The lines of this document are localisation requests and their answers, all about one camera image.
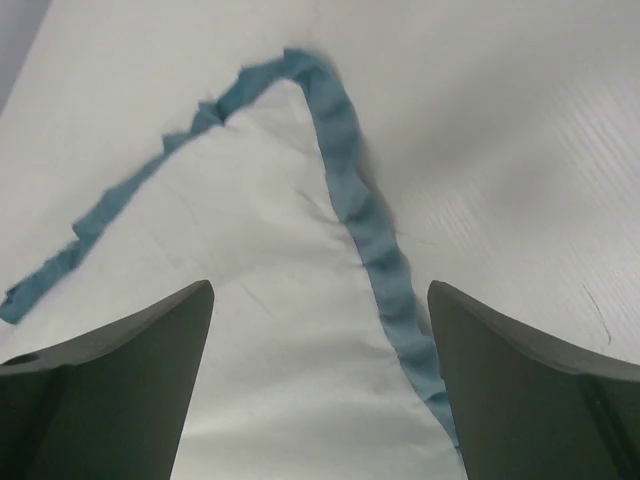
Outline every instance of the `white surface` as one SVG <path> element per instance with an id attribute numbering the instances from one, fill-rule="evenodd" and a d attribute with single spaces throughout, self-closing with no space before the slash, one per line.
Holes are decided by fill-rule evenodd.
<path id="1" fill-rule="evenodd" d="M 174 112 L 293 44 L 335 61 L 422 299 L 450 281 L 640 363 L 639 14 L 626 0 L 55 2 L 0 118 L 0 283 L 157 150 Z"/>
<path id="2" fill-rule="evenodd" d="M 463 477 L 385 336 L 291 82 L 170 157 L 2 354 L 202 278 L 214 316 L 173 478 Z"/>

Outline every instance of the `blue fabric strip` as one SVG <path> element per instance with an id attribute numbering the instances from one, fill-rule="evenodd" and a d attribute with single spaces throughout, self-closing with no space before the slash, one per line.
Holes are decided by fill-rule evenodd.
<path id="1" fill-rule="evenodd" d="M 76 240 L 7 291 L 7 298 L 0 306 L 0 318 L 17 324 L 50 288 L 82 262 L 140 185 L 173 151 L 212 126 L 224 124 L 229 115 L 255 101 L 278 78 L 291 79 L 304 91 L 325 163 L 333 207 L 353 237 L 369 274 L 387 338 L 413 388 L 458 448 L 435 343 L 431 337 L 422 335 L 418 327 L 416 299 L 407 265 L 384 208 L 357 173 L 362 144 L 355 111 L 327 64 L 301 50 L 285 50 L 280 59 L 243 69 L 235 85 L 217 102 L 199 104 L 188 132 L 166 135 L 162 155 L 107 190 L 96 206 L 73 225 Z"/>

